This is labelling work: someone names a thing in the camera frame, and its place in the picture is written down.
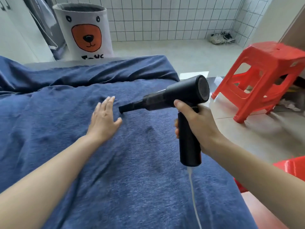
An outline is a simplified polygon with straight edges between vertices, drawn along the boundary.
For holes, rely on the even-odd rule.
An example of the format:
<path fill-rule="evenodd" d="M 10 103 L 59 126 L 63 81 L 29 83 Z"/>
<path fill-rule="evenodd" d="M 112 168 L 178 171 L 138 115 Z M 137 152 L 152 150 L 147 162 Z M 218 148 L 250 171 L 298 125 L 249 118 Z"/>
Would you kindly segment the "person's right hand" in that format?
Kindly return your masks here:
<path fill-rule="evenodd" d="M 210 157 L 219 152 L 227 138 L 219 131 L 210 108 L 199 104 L 199 113 L 183 114 L 192 133 L 200 143 L 202 152 Z"/>

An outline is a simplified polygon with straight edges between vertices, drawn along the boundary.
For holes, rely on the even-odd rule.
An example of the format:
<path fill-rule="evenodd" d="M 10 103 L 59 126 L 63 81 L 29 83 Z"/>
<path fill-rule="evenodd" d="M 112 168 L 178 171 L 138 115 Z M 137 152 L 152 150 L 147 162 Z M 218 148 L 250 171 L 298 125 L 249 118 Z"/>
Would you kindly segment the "person's left hand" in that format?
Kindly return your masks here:
<path fill-rule="evenodd" d="M 117 132 L 119 128 L 116 128 L 113 123 L 115 122 L 113 117 L 113 104 L 115 96 L 112 97 L 112 115 L 104 115 L 104 101 L 101 103 L 100 113 L 97 118 L 94 118 L 94 112 L 91 116 L 91 122 L 86 133 L 86 138 L 102 144 L 109 140 Z"/>

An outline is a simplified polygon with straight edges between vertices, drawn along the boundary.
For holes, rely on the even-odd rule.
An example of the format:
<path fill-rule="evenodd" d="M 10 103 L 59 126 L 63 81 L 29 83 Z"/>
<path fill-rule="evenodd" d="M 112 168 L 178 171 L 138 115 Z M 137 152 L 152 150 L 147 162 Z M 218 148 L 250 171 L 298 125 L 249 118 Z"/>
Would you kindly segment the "black handheld vacuum cleaner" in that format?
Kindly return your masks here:
<path fill-rule="evenodd" d="M 169 85 L 166 89 L 150 93 L 142 100 L 119 106 L 120 113 L 146 109 L 148 111 L 174 108 L 174 100 L 181 100 L 199 113 L 199 104 L 209 100 L 210 89 L 207 79 L 203 75 L 181 80 Z M 200 143 L 192 133 L 186 117 L 178 113 L 180 162 L 188 167 L 201 164 Z"/>

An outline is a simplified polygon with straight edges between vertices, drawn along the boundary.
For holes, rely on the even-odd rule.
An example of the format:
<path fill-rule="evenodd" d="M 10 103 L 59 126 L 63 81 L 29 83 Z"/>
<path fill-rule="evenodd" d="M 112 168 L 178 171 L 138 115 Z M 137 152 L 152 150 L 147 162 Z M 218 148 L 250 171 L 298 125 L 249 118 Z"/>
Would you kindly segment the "person's left forearm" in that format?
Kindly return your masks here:
<path fill-rule="evenodd" d="M 41 229 L 105 141 L 101 136 L 85 135 L 0 193 L 0 229 Z"/>

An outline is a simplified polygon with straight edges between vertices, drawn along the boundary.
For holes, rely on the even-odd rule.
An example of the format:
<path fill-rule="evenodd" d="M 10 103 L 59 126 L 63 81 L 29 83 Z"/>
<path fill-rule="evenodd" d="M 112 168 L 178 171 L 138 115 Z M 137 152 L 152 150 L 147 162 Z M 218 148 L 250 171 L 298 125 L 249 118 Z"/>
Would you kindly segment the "person's right forearm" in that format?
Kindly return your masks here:
<path fill-rule="evenodd" d="M 305 181 L 221 136 L 203 143 L 209 156 L 289 229 L 305 229 Z"/>

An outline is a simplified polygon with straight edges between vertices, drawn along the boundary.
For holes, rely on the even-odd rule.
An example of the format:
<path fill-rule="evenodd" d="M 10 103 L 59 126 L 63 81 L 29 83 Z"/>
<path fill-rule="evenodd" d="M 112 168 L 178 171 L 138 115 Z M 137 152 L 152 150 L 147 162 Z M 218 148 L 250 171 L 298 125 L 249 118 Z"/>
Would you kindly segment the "blue fleece blanket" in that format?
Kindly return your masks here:
<path fill-rule="evenodd" d="M 115 96 L 122 125 L 43 229 L 199 229 L 177 110 L 118 110 L 177 81 L 163 55 L 41 70 L 0 56 L 0 193 L 84 136 L 97 103 Z"/>

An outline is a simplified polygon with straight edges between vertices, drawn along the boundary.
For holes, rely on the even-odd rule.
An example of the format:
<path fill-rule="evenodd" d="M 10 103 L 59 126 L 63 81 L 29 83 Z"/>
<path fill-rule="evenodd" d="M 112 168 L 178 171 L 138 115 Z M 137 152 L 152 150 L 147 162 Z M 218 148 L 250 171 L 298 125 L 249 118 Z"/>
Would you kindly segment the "white bear print laundry basket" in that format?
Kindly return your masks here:
<path fill-rule="evenodd" d="M 114 57 L 107 9 L 90 3 L 53 5 L 73 60 Z"/>

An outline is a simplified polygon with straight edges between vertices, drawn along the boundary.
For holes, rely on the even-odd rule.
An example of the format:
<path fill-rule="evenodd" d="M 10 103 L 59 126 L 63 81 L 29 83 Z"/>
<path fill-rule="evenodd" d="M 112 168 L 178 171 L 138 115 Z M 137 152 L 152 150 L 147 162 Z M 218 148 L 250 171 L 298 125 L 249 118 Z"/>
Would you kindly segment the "pair of grey sneakers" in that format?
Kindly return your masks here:
<path fill-rule="evenodd" d="M 211 34 L 208 40 L 214 45 L 223 45 L 235 42 L 235 39 L 231 36 L 231 34 L 225 31 L 222 31 L 221 33 Z"/>

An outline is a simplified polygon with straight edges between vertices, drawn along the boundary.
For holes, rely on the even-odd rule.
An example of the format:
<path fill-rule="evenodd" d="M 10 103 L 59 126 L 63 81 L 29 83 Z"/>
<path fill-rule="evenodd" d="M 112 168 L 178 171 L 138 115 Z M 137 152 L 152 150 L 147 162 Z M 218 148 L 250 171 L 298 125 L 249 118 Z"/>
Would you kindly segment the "grey hanging garment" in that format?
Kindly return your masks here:
<path fill-rule="evenodd" d="M 55 60 L 61 60 L 67 46 L 53 10 L 54 0 L 23 0 L 39 27 Z"/>

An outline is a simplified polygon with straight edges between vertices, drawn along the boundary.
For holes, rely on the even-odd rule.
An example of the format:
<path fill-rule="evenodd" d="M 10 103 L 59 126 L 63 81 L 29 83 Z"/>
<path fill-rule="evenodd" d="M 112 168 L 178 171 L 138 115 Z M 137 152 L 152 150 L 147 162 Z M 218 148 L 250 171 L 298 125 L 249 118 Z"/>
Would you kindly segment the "crumpled white paper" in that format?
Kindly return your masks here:
<path fill-rule="evenodd" d="M 286 109 L 292 110 L 294 112 L 300 112 L 301 109 L 295 106 L 295 103 L 291 100 L 281 99 L 278 103 L 279 106 L 282 106 Z"/>

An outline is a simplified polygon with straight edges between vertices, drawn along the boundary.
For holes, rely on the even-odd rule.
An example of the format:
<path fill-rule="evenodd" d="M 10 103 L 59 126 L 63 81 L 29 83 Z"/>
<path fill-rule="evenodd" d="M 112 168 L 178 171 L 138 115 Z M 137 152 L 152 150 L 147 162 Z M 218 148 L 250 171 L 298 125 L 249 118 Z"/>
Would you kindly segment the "white cabinet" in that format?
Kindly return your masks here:
<path fill-rule="evenodd" d="M 0 0 L 0 56 L 20 64 L 55 61 L 23 0 Z"/>

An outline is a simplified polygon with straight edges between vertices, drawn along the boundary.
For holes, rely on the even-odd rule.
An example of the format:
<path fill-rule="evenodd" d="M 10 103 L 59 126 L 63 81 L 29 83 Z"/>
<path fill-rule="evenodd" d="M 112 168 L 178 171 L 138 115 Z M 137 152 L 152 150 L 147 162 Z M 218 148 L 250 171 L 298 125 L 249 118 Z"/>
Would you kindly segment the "brown wooden table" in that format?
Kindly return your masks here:
<path fill-rule="evenodd" d="M 279 42 L 305 52 L 305 5 L 289 25 Z"/>

